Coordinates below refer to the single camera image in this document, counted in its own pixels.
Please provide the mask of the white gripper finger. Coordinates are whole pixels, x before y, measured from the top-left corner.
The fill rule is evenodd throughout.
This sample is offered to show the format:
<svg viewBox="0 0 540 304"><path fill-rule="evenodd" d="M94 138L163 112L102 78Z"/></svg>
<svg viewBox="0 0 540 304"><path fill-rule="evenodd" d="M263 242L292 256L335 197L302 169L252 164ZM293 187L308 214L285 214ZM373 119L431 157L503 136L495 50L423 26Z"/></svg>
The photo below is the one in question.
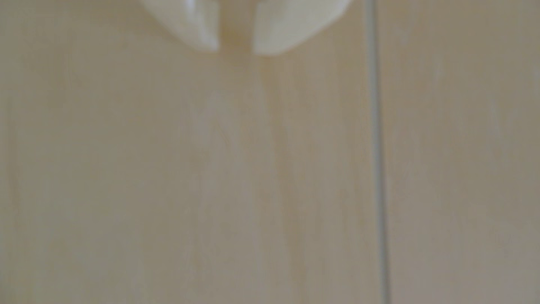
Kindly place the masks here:
<svg viewBox="0 0 540 304"><path fill-rule="evenodd" d="M141 1L168 32L199 52L220 50L217 1Z"/></svg>
<svg viewBox="0 0 540 304"><path fill-rule="evenodd" d="M254 18L252 51L288 52L339 20L352 1L261 1Z"/></svg>

